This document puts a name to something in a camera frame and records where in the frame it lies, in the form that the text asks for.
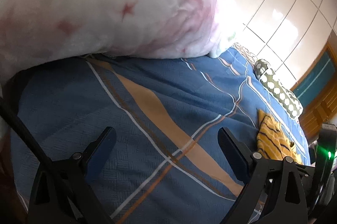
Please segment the bed sheet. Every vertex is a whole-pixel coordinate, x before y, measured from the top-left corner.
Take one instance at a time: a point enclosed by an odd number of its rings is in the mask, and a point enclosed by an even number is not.
[[[91,184],[115,223],[215,223],[242,189],[217,143],[221,127],[256,150],[257,110],[271,113],[309,164],[300,126],[234,48],[217,59],[70,58],[42,65],[19,117],[53,160],[83,151],[107,126],[117,143]],[[39,165],[15,133],[12,162],[29,202]],[[252,220],[258,217],[258,208]]]

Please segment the yellow cloth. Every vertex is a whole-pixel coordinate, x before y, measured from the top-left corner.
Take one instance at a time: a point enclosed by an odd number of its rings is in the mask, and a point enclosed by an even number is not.
[[[257,149],[265,158],[283,160],[290,156],[296,163],[303,164],[301,156],[296,153],[294,142],[284,135],[281,123],[262,110],[258,111],[260,131],[257,134]]]

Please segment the polka dot pillow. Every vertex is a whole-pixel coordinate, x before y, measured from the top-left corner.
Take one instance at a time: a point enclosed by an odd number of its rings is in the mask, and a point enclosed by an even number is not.
[[[263,87],[273,95],[279,104],[285,109],[292,120],[298,119],[303,112],[303,106],[293,92],[284,88],[270,64],[260,59],[254,65],[256,78]]]

